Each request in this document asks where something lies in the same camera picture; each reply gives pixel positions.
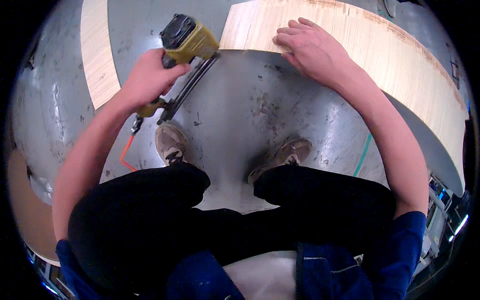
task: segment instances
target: white fabric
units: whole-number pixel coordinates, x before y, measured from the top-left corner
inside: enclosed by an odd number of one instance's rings
[[[295,251],[274,251],[223,267],[246,300],[295,299]]]

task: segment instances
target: brown shoe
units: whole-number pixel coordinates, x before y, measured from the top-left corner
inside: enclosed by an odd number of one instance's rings
[[[158,126],[155,130],[155,146],[165,166],[177,162],[190,162],[185,155],[187,150],[187,138],[177,127],[171,124]]]
[[[307,159],[312,151],[312,143],[304,138],[298,138],[283,146],[267,164],[253,170],[248,176],[248,183],[253,185],[265,171],[282,165],[299,165]]]

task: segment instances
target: black pants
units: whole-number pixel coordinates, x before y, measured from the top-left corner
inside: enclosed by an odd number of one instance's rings
[[[279,208],[242,215],[202,211],[205,172],[178,163],[139,170],[93,188],[74,208],[68,237],[85,273],[110,290],[161,286],[185,256],[209,249],[221,265],[296,242],[345,246],[362,254],[391,222],[383,185],[299,166],[264,173],[254,195]]]

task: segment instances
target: person's right hand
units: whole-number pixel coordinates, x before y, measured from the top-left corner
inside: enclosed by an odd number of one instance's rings
[[[303,75],[335,90],[348,80],[349,71],[358,67],[333,36],[304,18],[277,29],[273,42],[291,50],[282,56]]]

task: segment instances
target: person's left hand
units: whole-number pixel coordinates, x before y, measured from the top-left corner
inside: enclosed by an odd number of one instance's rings
[[[186,74],[189,64],[180,64],[171,69],[162,65],[163,49],[150,49],[132,68],[121,91],[127,96],[125,105],[136,110],[152,102],[159,95],[168,93],[176,79]]]

